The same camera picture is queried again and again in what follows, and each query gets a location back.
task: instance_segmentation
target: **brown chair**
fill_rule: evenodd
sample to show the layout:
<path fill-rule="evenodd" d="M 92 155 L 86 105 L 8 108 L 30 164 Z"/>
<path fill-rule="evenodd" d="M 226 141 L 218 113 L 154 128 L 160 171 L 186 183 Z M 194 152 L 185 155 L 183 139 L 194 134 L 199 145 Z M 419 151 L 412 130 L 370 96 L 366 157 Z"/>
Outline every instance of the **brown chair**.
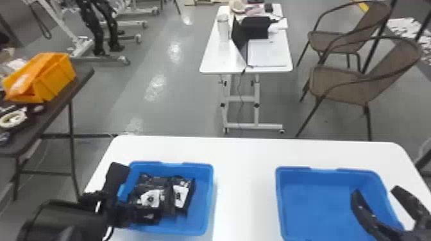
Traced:
<path fill-rule="evenodd" d="M 395 47 L 367 74 L 327 67 L 328 55 L 338 47 L 350 44 L 364 44 L 370 40 L 393 40 Z M 368 140 L 372 140 L 371 115 L 368 103 L 391 86 L 421 58 L 422 50 L 416 42 L 402 37 L 373 37 L 341 45 L 331 45 L 323 53 L 319 63 L 311 68 L 310 78 L 303 88 L 303 100 L 308 90 L 316 97 L 316 103 L 295 137 L 298 137 L 308 124 L 314 112 L 324 99 L 362 106 L 367 118 Z"/>
<path fill-rule="evenodd" d="M 359 3 L 367 3 L 369 5 L 369 10 L 364 14 L 364 16 L 361 18 L 361 20 L 358 22 L 358 24 L 352 31 L 349 31 L 347 33 L 337 33 L 317 30 L 321 19 L 326 14 Z M 340 5 L 326 11 L 317 19 L 313 31 L 308 33 L 308 42 L 305 45 L 305 48 L 302 51 L 300 59 L 298 60 L 296 66 L 298 67 L 300 65 L 302 58 L 304 57 L 305 51 L 307 51 L 308 45 L 310 45 L 311 48 L 313 48 L 313 50 L 315 50 L 317 52 L 317 55 L 319 55 L 320 57 L 321 54 L 325 51 L 325 49 L 334 42 L 336 42 L 337 45 L 342 45 L 348 42 L 354 42 L 356 40 L 363 40 L 371 37 L 372 34 L 376 31 L 376 29 L 382 24 L 384 24 L 384 22 L 386 21 L 386 19 L 389 18 L 390 15 L 391 7 L 387 4 L 387 1 L 355 1 L 352 3 Z M 331 53 L 345 54 L 347 68 L 350 68 L 350 55 L 355 55 L 357 58 L 357 68 L 358 71 L 360 71 L 360 55 L 358 54 L 358 51 L 362 48 L 362 46 L 364 46 L 363 42 L 357 42 L 356 44 L 344 45 L 344 47 L 337 48 Z"/>

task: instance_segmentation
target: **orange box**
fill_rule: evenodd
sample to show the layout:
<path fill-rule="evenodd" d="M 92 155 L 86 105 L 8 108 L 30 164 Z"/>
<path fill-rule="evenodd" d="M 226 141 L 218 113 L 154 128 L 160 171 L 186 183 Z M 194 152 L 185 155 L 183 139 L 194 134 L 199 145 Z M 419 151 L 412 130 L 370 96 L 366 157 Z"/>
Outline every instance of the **orange box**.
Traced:
<path fill-rule="evenodd" d="M 3 80 L 4 99 L 25 103 L 50 101 L 75 77 L 68 54 L 40 53 Z"/>

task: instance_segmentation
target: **blue plastic bin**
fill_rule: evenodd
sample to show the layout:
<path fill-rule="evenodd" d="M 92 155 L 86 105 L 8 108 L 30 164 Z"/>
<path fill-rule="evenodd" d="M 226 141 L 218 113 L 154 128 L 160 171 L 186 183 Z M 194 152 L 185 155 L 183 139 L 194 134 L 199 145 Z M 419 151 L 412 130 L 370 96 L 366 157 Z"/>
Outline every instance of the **blue plastic bin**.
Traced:
<path fill-rule="evenodd" d="M 163 217 L 159 225 L 132 224 L 127 227 L 128 229 L 146 233 L 171 233 L 191 236 L 203 235 L 206 232 L 214 183 L 214 171 L 211 165 L 200 163 L 132 162 L 129 167 L 131 171 L 127 181 L 120 187 L 117 194 L 120 201 L 127 201 L 128 194 L 133 190 L 141 172 L 152 176 L 180 175 L 185 179 L 195 178 L 196 189 L 192 196 L 187 216 Z"/>
<path fill-rule="evenodd" d="M 386 189 L 374 172 L 279 167 L 275 176 L 284 240 L 375 240 L 350 209 L 350 194 L 356 189 L 380 221 L 403 230 Z"/>

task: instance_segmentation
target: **white desk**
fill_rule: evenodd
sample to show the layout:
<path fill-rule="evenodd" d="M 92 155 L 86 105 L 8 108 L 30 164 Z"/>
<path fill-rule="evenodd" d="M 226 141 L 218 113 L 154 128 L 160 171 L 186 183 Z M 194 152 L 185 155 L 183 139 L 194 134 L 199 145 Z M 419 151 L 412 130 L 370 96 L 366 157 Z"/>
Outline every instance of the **white desk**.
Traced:
<path fill-rule="evenodd" d="M 275 190 L 278 166 L 373 170 L 380 175 L 387 190 L 399 185 L 431 210 L 427 186 L 407 153 L 392 143 L 120 136 L 110 144 L 85 191 L 102 188 L 112 162 L 128 165 L 134 160 L 213 165 L 215 187 L 210 224 L 207 233 L 200 237 L 116 229 L 113 241 L 283 241 Z M 252 201 L 256 200 L 256 193 L 262 197 L 258 202 Z M 391 194 L 388 196 L 399 220 L 411 229 L 412 219 Z"/>
<path fill-rule="evenodd" d="M 276 15 L 283 16 L 282 7 L 278 3 L 273 4 L 273 12 Z M 221 6 L 217 15 L 226 13 L 230 16 L 230 26 L 232 27 L 233 13 L 230 11 L 229 6 Z M 246 62 L 242 58 L 240 52 L 236 48 L 232 40 L 228 42 L 221 42 L 219 30 L 217 27 L 217 20 L 214 20 L 210 38 L 208 39 L 207 48 L 203 55 L 201 67 L 199 68 L 202 74 L 217 74 L 220 76 L 221 87 L 221 111 L 223 116 L 224 131 L 227 132 L 229 128 L 242 128 L 242 129 L 283 129 L 281 124 L 262 124 L 259 123 L 259 106 L 260 106 L 260 79 L 259 74 L 263 73 L 282 73 L 290 72 L 293 70 L 291 53 L 289 50 L 289 42 L 287 40 L 285 28 L 287 28 L 287 20 L 284 18 L 277 23 L 277 28 L 281 28 L 277 33 L 271 34 L 270 38 L 273 41 L 274 48 L 279 49 L 285 53 L 285 66 L 279 67 L 247 67 Z M 260 49 L 249 49 L 249 53 L 254 52 L 262 53 Z M 230 95 L 230 86 L 233 75 L 239 74 L 246 68 L 246 74 L 253 74 L 255 93 L 253 96 L 243 96 L 244 102 L 255 103 L 255 115 L 253 123 L 229 123 L 228 122 L 228 103 L 239 102 L 239 96 Z"/>

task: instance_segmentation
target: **white container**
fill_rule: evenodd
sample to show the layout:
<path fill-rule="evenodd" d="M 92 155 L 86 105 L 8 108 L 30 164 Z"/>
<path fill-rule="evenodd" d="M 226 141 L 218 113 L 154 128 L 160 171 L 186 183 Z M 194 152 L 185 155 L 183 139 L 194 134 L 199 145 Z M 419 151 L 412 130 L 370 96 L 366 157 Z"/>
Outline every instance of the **white container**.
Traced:
<path fill-rule="evenodd" d="M 219 29 L 220 41 L 227 42 L 230 39 L 229 16 L 221 14 L 217 16 L 217 27 Z"/>

